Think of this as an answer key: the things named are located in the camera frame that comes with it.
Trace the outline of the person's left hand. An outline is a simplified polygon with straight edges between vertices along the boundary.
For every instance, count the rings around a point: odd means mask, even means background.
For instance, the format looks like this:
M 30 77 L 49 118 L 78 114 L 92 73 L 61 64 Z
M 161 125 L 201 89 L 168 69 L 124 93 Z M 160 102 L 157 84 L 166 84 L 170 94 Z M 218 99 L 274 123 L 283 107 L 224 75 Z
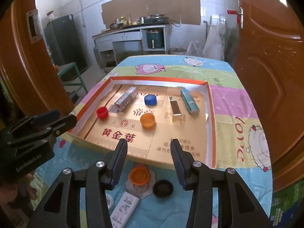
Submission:
M 19 192 L 24 196 L 29 196 L 32 200 L 37 200 L 37 190 L 30 185 L 34 179 L 33 174 L 29 173 L 14 183 L 1 180 L 1 206 L 13 202 Z

